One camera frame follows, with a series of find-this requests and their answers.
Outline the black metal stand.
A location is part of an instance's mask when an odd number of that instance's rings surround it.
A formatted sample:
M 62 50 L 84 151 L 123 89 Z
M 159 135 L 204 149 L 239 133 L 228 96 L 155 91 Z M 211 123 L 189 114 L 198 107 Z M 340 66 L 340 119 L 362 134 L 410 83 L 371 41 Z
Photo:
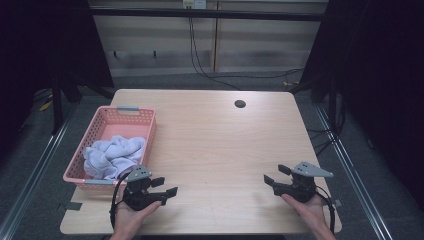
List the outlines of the black metal stand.
M 321 73 L 315 76 L 302 77 L 300 83 L 289 90 L 291 94 L 297 94 L 302 91 L 311 91 L 311 100 L 314 103 L 321 103 L 328 98 L 328 116 L 330 126 L 336 127 L 336 81 L 333 76 Z
M 113 98 L 113 94 L 111 92 L 88 81 L 87 79 L 72 74 L 56 75 L 52 78 L 51 88 L 54 113 L 54 124 L 52 129 L 53 135 L 59 132 L 60 128 L 64 125 L 65 122 L 62 107 L 62 95 L 65 95 L 67 100 L 71 103 L 79 102 L 82 99 L 82 94 L 78 89 L 79 86 L 85 86 L 88 89 L 105 97 L 106 99 Z

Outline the pink perforated plastic basket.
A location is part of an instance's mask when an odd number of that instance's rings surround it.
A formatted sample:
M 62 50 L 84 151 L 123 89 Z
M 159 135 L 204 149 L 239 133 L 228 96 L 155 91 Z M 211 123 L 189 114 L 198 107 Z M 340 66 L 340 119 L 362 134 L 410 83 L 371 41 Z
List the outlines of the pink perforated plastic basket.
M 73 183 L 84 190 L 110 190 L 116 180 L 94 180 L 84 170 L 83 151 L 95 141 L 111 140 L 114 136 L 126 139 L 143 137 L 146 140 L 142 148 L 139 164 L 148 165 L 153 139 L 156 131 L 156 113 L 154 109 L 139 107 L 101 106 L 95 112 L 83 135 L 67 169 L 63 174 L 65 182 Z

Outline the white wall socket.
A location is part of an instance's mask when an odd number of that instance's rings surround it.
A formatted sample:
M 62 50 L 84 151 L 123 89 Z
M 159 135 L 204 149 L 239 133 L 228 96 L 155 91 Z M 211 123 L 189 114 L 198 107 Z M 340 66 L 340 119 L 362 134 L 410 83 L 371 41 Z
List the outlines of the white wall socket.
M 198 9 L 206 10 L 207 1 L 206 0 L 182 0 L 184 9 Z

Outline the black curtain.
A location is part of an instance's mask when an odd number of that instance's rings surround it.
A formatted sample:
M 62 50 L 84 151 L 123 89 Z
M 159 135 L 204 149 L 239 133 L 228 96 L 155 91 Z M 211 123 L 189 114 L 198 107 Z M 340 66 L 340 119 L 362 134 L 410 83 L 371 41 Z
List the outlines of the black curtain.
M 301 82 L 336 88 L 424 211 L 424 0 L 328 0 Z
M 41 89 L 114 85 L 88 0 L 0 0 L 0 163 Z

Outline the black horizontal metal bar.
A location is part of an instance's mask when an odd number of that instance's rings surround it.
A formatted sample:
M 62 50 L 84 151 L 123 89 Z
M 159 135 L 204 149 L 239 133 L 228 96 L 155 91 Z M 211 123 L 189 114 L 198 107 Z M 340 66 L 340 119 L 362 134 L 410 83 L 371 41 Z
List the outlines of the black horizontal metal bar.
M 133 8 L 90 8 L 92 15 L 103 16 L 137 16 L 137 17 L 186 17 L 214 19 L 249 19 L 249 20 L 281 20 L 321 22 L 326 19 L 324 14 L 257 12 L 257 11 L 227 11 L 202 9 L 133 9 Z

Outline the white printed cloth garment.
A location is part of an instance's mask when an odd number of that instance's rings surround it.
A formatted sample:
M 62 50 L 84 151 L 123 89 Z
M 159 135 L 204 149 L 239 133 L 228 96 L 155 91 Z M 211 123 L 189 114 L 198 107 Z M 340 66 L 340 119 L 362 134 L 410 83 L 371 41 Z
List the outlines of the white printed cloth garment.
M 120 135 L 95 141 L 83 151 L 84 171 L 96 180 L 118 179 L 140 163 L 146 145 L 143 137 Z

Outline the silver floor rail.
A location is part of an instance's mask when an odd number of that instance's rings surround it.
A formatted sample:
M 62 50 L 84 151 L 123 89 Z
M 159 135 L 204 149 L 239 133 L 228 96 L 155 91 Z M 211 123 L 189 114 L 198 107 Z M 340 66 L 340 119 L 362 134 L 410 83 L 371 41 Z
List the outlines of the silver floor rail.
M 14 190 L 18 191 L 18 194 L 7 211 L 3 222 L 0 224 L 0 240 L 12 240 L 48 165 L 66 134 L 69 121 L 76 109 L 77 104 L 71 104 L 66 109 L 64 118 L 59 122 L 59 127 L 54 127 L 49 132 L 46 143 L 42 142 L 39 138 L 35 139 L 30 149 L 39 149 L 41 153 L 37 156 L 30 157 L 30 160 L 34 161 L 31 170 L 25 170 L 23 165 L 20 164 L 18 169 L 13 171 L 14 175 L 19 174 L 19 177 L 12 181 L 12 186 Z
M 384 218 L 376 207 L 362 179 L 355 169 L 342 140 L 331 131 L 329 116 L 325 109 L 322 106 L 317 106 L 316 112 L 378 240 L 394 240 Z

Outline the dark tape strip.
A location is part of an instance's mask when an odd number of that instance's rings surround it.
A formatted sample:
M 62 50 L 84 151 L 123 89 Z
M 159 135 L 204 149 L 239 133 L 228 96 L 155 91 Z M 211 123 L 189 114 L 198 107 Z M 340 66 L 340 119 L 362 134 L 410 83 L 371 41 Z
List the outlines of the dark tape strip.
M 60 212 L 66 212 L 68 210 L 71 211 L 79 211 L 82 207 L 81 203 L 77 203 L 77 202 L 68 202 L 68 203 L 60 203 L 56 210 L 60 211 Z

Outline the person's left hand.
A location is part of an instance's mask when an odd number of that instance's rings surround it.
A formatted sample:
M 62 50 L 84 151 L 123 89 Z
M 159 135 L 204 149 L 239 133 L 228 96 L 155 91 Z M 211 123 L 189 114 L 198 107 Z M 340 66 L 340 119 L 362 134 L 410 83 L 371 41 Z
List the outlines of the person's left hand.
M 150 204 L 141 211 L 131 209 L 125 202 L 120 202 L 116 209 L 114 232 L 137 234 L 144 220 L 161 206 L 160 201 Z

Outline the person's right hand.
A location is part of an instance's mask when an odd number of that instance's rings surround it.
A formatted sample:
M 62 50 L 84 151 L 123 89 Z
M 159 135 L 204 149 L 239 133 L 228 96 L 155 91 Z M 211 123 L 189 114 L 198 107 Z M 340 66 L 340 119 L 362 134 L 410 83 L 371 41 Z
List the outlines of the person's right hand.
M 281 198 L 298 213 L 312 233 L 323 234 L 328 230 L 323 205 L 318 196 L 314 196 L 307 203 L 298 202 L 287 194 L 283 194 Z

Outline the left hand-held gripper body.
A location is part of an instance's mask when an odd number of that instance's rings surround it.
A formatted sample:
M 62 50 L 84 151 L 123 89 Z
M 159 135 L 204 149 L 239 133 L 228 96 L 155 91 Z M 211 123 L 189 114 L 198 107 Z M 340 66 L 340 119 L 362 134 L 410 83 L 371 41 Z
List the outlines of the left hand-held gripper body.
M 122 200 L 133 210 L 141 211 L 150 204 L 158 201 L 156 193 L 150 193 L 152 172 L 144 165 L 136 166 L 132 171 L 123 176 L 126 182 Z

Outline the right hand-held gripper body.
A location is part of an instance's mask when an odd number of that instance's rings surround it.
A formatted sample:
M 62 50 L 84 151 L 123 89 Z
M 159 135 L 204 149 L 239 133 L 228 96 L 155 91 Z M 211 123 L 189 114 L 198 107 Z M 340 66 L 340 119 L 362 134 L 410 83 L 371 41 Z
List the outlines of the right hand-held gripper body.
M 309 162 L 302 161 L 296 166 L 290 168 L 292 176 L 291 184 L 274 182 L 273 191 L 276 196 L 287 194 L 301 203 L 309 202 L 316 194 L 316 177 L 333 177 L 334 174 L 315 166 Z

